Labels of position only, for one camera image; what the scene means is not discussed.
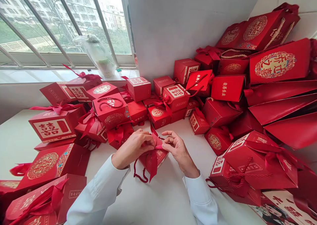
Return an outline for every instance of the gold circular emblem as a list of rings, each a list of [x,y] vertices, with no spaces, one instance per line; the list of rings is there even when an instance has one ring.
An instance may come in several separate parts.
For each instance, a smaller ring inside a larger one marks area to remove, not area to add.
[[[106,120],[105,120],[105,123],[108,123],[108,124],[118,124],[118,123],[121,123],[123,119],[123,114],[120,114],[120,113],[114,113],[112,115],[109,115]]]
[[[101,94],[101,93],[105,93],[107,91],[110,90],[110,86],[109,85],[102,85],[102,86],[99,86],[97,88],[95,88],[92,92],[94,94]]]
[[[210,134],[208,137],[209,137],[210,145],[214,149],[220,150],[221,149],[221,142],[220,142],[219,138],[216,135],[214,135],[214,134]]]
[[[265,56],[255,66],[256,75],[262,78],[275,78],[285,74],[295,66],[296,58],[284,51]]]
[[[267,17],[261,16],[256,18],[245,30],[243,38],[244,40],[251,40],[258,36],[264,29],[267,23]]]
[[[228,31],[225,36],[221,40],[222,45],[227,45],[231,43],[235,38],[238,36],[239,33],[239,27],[235,27],[233,30]]]
[[[1,181],[0,186],[15,189],[18,187],[19,183],[20,181],[7,180],[7,181]]]
[[[161,108],[159,107],[156,107],[152,110],[151,114],[154,116],[154,117],[160,117],[164,114],[164,110],[162,110]]]
[[[46,154],[38,159],[27,173],[29,179],[36,179],[44,175],[55,165],[58,159],[58,154],[55,152]]]
[[[241,65],[236,63],[229,64],[228,66],[225,67],[225,71],[228,71],[228,72],[235,72],[240,69],[241,69]]]

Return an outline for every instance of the white wall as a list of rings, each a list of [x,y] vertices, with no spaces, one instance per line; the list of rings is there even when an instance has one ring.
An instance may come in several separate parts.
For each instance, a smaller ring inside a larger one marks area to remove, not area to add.
[[[173,75],[174,61],[214,45],[257,0],[128,0],[140,75]]]

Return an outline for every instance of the finger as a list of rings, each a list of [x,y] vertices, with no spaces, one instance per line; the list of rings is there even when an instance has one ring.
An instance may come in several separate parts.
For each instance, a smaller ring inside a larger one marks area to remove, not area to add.
[[[162,144],[162,148],[168,152],[170,152],[172,155],[175,155],[176,153],[176,148],[172,147],[170,144]]]
[[[146,146],[144,146],[144,147],[141,148],[141,152],[142,152],[142,153],[145,153],[145,152],[150,151],[150,150],[153,150],[153,149],[154,149],[154,146],[152,146],[152,145],[146,145]]]
[[[168,136],[166,139],[164,139],[164,143],[173,143],[174,139],[171,136]]]
[[[151,135],[144,134],[143,138],[144,138],[143,142],[147,141],[148,144],[155,146],[153,137]]]
[[[177,135],[174,131],[164,131],[164,132],[162,133],[162,135],[163,135],[163,136],[169,135],[169,136],[172,136],[172,138],[178,137],[178,135]]]

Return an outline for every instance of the label on box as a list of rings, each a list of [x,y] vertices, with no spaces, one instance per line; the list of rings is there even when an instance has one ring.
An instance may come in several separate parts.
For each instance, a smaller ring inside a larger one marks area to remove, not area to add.
[[[71,130],[65,119],[36,122],[33,123],[33,125],[44,139],[71,133]]]

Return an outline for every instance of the windowsill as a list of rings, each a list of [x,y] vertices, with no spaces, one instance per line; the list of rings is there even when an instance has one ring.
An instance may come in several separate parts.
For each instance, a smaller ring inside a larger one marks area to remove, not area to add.
[[[74,69],[76,73],[85,72],[86,74],[97,74],[104,81],[123,81],[121,76],[128,78],[139,77],[139,70],[122,69],[121,72],[115,73],[112,77],[104,77],[97,69]],[[43,83],[55,81],[70,81],[76,78],[76,75],[68,69],[45,69],[45,70],[0,70],[0,84],[17,84],[17,83]]]

